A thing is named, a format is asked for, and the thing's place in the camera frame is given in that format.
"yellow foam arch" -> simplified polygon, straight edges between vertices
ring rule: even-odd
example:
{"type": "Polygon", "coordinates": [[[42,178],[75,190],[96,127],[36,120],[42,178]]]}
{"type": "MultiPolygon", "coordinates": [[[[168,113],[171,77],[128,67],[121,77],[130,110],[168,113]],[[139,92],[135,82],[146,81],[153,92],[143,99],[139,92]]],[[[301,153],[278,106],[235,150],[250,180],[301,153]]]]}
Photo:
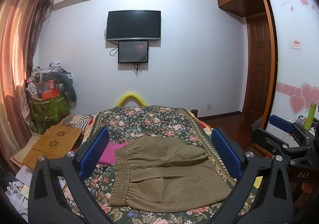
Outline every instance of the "yellow foam arch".
{"type": "Polygon", "coordinates": [[[147,106],[144,100],[134,92],[128,92],[117,102],[116,106],[122,106],[128,98],[134,98],[139,106],[147,106]]]}

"floral bedspread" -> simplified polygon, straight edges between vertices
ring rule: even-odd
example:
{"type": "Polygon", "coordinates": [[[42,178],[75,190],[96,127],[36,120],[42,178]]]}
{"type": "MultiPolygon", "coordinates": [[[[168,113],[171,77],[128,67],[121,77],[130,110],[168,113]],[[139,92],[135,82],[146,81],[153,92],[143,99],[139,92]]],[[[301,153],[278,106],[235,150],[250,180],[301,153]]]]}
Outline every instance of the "floral bedspread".
{"type": "MultiPolygon", "coordinates": [[[[230,188],[233,188],[236,183],[236,180],[229,176],[221,158],[213,148],[210,136],[185,109],[159,106],[115,107],[97,115],[88,139],[101,126],[109,129],[110,141],[119,144],[142,136],[179,137],[186,144],[205,149],[217,172],[230,188]]],[[[199,209],[175,213],[153,213],[135,210],[131,207],[111,207],[108,202],[114,181],[115,165],[98,164],[92,176],[84,182],[104,212],[116,223],[130,221],[133,224],[204,224],[222,204],[220,202],[199,209]]],[[[64,190],[64,195],[72,211],[81,215],[68,188],[64,190]]],[[[254,195],[250,194],[240,214],[248,212],[253,201],[254,195]]]]}

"blue gripper pad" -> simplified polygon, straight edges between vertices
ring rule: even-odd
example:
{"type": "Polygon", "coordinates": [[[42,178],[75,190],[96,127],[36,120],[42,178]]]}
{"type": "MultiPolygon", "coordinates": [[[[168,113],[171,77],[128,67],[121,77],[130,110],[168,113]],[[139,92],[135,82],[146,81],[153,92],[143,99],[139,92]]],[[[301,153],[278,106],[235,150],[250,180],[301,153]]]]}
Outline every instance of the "blue gripper pad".
{"type": "Polygon", "coordinates": [[[244,151],[219,127],[212,131],[212,143],[230,176],[240,180],[246,164],[244,151]]]}
{"type": "Polygon", "coordinates": [[[278,117],[277,115],[271,115],[269,117],[269,123],[286,133],[293,132],[293,125],[290,122],[278,117]]]}
{"type": "Polygon", "coordinates": [[[103,128],[80,162],[79,178],[81,181],[84,181],[84,179],[92,175],[109,139],[110,135],[108,130],[103,128]]]}

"brown pants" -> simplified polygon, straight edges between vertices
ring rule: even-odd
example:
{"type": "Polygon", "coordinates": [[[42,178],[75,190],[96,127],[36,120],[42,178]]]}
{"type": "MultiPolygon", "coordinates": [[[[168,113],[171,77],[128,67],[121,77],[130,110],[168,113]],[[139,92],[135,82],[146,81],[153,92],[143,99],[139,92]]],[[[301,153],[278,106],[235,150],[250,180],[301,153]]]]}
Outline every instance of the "brown pants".
{"type": "Polygon", "coordinates": [[[230,192],[205,150],[177,137],[142,137],[115,155],[113,206],[180,212],[214,204],[230,192]]]}

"wooden floor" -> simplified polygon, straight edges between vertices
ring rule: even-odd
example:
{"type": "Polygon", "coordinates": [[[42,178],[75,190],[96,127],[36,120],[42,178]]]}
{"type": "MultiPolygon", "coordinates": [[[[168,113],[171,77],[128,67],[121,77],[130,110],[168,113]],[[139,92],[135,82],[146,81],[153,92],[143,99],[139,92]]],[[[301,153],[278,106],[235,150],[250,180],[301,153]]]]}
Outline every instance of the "wooden floor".
{"type": "Polygon", "coordinates": [[[251,125],[240,115],[205,121],[212,128],[221,127],[232,141],[236,141],[244,151],[251,151],[251,125]]]}

